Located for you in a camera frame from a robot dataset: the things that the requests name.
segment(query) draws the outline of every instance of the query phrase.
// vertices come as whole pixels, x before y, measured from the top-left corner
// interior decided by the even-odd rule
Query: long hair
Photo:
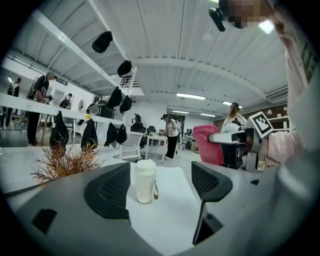
[[[239,104],[232,103],[232,105],[230,106],[228,118],[234,118],[239,111],[240,111]]]

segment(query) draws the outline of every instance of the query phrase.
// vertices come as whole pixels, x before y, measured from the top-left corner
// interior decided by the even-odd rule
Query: air vent
[[[275,90],[274,92],[271,92],[267,98],[269,101],[275,101],[279,100],[281,98],[287,97],[288,96],[288,86],[283,87],[281,89]]]
[[[132,76],[131,75],[125,75],[121,78],[120,86],[122,88],[126,88],[129,86],[129,83],[131,81]],[[139,87],[137,81],[133,82],[133,87]]]

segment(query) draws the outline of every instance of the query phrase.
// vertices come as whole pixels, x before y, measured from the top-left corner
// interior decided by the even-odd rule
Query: black pants
[[[168,158],[174,158],[178,136],[168,137],[168,151],[165,154]]]
[[[7,127],[10,123],[11,119],[11,113],[12,113],[12,108],[6,108],[5,106],[2,107],[2,118],[1,118],[1,127],[5,126]]]
[[[28,126],[27,126],[27,136],[28,136],[28,143],[34,145],[36,140],[37,134],[37,126],[39,121],[40,113],[30,112]]]

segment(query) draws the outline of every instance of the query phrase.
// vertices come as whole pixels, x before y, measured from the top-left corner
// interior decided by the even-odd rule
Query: table leg
[[[164,162],[165,162],[166,145],[167,145],[167,142],[164,141],[164,143],[163,143],[163,149],[162,149],[162,161],[161,161],[161,163],[164,163]]]
[[[149,140],[150,139],[148,137],[148,139],[146,140],[146,149],[145,149],[145,157],[144,157],[145,160],[148,160]]]

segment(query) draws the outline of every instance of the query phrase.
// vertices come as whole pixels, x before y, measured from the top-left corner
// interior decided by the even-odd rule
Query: ceiling beam
[[[111,85],[117,87],[114,81],[100,66],[98,66],[91,58],[88,57],[70,38],[68,38],[56,25],[54,25],[47,17],[45,17],[38,9],[35,9],[31,16],[38,21],[47,31],[48,34],[57,38],[65,48],[69,49],[91,66],[97,73],[101,74],[105,80]]]
[[[202,72],[218,75],[220,77],[232,80],[240,85],[247,87],[249,90],[255,92],[261,97],[265,97],[265,92],[256,87],[253,83],[240,77],[237,74],[231,73],[228,70],[222,69],[217,66],[211,66],[200,62],[176,58],[136,58],[135,60],[133,60],[133,63],[137,66],[171,66],[185,69],[196,69]]]
[[[88,93],[91,93],[95,96],[101,96],[100,94],[98,93],[95,93],[95,92],[92,92],[84,87],[82,87],[79,83],[75,82],[75,81],[71,81],[68,77],[65,77],[65,76],[62,76],[60,75],[58,72],[52,70],[52,69],[48,69],[46,66],[44,66],[43,64],[39,63],[39,62],[36,62],[34,61],[32,58],[26,56],[26,55],[22,55],[20,54],[19,52],[15,51],[15,50],[9,50],[8,51],[9,53],[11,53],[12,55],[15,55],[23,60],[26,60],[27,62],[29,62],[30,64],[34,65],[35,67],[39,68],[39,69],[42,69],[46,72],[50,72],[51,74],[54,74],[55,76],[57,76],[58,78],[61,78],[62,80],[68,82],[68,83],[71,83],[73,85],[75,85],[76,87],[79,87],[81,89],[83,89],[84,91],[88,92]]]
[[[106,19],[104,17],[104,15],[101,13],[100,10],[104,10],[103,6],[101,6],[100,2],[98,0],[86,0],[86,2],[91,5],[93,11],[95,12],[95,15],[98,17],[98,19],[102,22],[103,26],[105,27],[105,29],[107,31],[112,31],[109,27],[109,25],[106,22]],[[121,53],[122,57],[125,60],[131,60],[133,59],[132,54],[126,52],[120,45],[120,42],[117,40],[116,35],[112,32],[112,38],[113,38],[113,42],[115,43],[116,47],[118,48],[119,52]]]
[[[94,18],[92,20],[90,20],[89,22],[87,22],[86,24],[84,24],[81,28],[79,28],[76,32],[74,32],[71,36],[70,39],[72,39],[73,37],[75,37],[80,31],[82,31],[83,29],[85,29],[87,26],[89,26],[92,22],[95,22],[97,19]],[[60,49],[55,53],[55,55],[53,56],[53,58],[50,60],[50,63],[48,65],[48,69],[51,68],[51,66],[53,65],[53,63],[56,61],[56,59],[59,57],[59,55],[64,51],[65,47],[61,46]]]

